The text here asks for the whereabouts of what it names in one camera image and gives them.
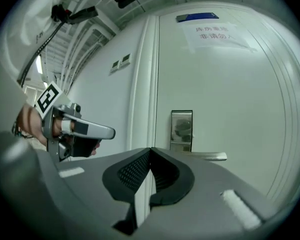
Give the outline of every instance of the paper sign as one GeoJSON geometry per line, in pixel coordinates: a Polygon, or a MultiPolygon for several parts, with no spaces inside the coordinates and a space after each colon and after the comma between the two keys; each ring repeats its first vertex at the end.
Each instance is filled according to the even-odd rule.
{"type": "Polygon", "coordinates": [[[191,49],[211,46],[250,48],[233,24],[185,25],[183,31],[191,49]]]}

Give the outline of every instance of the person's arm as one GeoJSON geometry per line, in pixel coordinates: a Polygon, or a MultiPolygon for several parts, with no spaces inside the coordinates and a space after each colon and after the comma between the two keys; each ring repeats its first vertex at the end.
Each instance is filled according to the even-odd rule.
{"type": "MultiPolygon", "coordinates": [[[[55,119],[52,125],[52,134],[53,136],[59,136],[61,134],[61,119],[55,119]]],[[[45,146],[47,146],[47,138],[42,133],[41,128],[41,117],[38,111],[30,106],[29,104],[24,104],[18,117],[17,117],[18,126],[28,134],[32,135],[39,142],[45,146]]],[[[72,122],[71,128],[74,129],[75,125],[72,122]]],[[[97,152],[94,149],[91,155],[95,155],[97,152]]]]}

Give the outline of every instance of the door handle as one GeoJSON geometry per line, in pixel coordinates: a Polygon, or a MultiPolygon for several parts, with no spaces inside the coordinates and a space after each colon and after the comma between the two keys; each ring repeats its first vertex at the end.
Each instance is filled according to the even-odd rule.
{"type": "Polygon", "coordinates": [[[227,160],[225,152],[192,152],[193,111],[171,111],[170,150],[208,161],[227,160]]]}

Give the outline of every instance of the white door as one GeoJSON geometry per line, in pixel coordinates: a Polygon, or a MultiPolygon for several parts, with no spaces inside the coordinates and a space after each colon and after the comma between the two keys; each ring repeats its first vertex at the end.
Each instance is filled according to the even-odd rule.
{"type": "Polygon", "coordinates": [[[242,13],[207,7],[160,17],[155,146],[170,148],[172,110],[192,110],[192,151],[226,152],[227,161],[218,164],[269,195],[279,167],[287,163],[282,157],[292,133],[270,51],[242,13]],[[177,23],[177,16],[193,13],[214,13],[219,19],[177,23]],[[183,26],[206,23],[236,25],[251,49],[190,48],[183,26]]]}

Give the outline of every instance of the ceiling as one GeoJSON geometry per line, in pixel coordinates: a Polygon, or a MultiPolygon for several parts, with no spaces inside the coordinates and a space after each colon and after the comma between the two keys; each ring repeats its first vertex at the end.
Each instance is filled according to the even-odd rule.
{"type": "MultiPolygon", "coordinates": [[[[137,0],[124,9],[118,8],[114,0],[62,0],[63,7],[73,13],[96,6],[99,16],[80,24],[65,24],[57,32],[41,53],[43,75],[46,81],[57,80],[57,84],[66,93],[70,88],[70,83],[73,83],[89,59],[113,36],[124,29],[128,22],[156,8],[197,1],[211,0],[137,0]]],[[[297,35],[300,34],[298,21],[282,0],[231,1],[264,10],[284,22],[297,35]]]]}

